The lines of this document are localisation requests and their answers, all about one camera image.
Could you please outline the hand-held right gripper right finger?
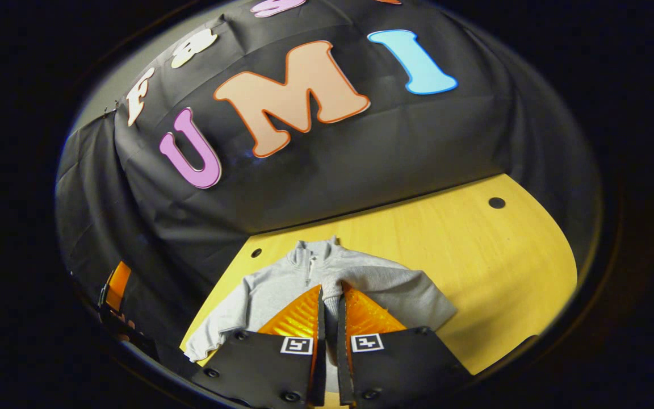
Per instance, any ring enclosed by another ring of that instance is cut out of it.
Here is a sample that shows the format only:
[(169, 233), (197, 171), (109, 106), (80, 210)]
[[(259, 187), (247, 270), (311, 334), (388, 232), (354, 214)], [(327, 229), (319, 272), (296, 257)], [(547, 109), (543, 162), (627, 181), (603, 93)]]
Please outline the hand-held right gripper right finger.
[(407, 328), (348, 284), (338, 301), (336, 361), (340, 404), (417, 407), (434, 393), (456, 393), (469, 370), (428, 326)]

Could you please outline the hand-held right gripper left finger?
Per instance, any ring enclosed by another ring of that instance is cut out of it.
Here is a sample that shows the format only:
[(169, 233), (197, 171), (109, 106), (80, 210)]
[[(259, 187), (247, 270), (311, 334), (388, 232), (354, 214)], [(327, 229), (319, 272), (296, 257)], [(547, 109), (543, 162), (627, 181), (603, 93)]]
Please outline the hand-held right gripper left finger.
[(244, 407), (324, 405), (326, 346), (319, 285), (291, 301), (259, 331), (231, 331), (192, 381)]

